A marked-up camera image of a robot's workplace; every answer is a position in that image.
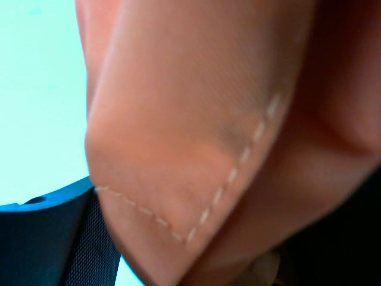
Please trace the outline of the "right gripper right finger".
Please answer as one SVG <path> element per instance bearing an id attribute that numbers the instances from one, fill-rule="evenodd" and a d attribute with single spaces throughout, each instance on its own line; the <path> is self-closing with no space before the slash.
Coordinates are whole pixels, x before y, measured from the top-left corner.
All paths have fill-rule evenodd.
<path id="1" fill-rule="evenodd" d="M 285 285 L 380 285 L 380 170 L 283 246 Z"/>

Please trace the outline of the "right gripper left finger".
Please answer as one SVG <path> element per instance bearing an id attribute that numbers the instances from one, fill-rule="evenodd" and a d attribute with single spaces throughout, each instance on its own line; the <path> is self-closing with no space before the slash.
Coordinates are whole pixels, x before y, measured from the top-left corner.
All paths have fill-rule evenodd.
<path id="1" fill-rule="evenodd" d="M 120 253 L 89 178 L 1 206 L 1 285 L 114 285 Z"/>

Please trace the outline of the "orange shorts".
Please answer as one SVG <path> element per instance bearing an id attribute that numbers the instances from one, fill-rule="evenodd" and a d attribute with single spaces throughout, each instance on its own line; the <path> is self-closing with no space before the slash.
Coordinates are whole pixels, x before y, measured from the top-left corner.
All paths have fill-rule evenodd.
<path id="1" fill-rule="evenodd" d="M 86 159 L 146 285 L 227 285 L 380 165 L 379 1 L 77 1 Z"/>

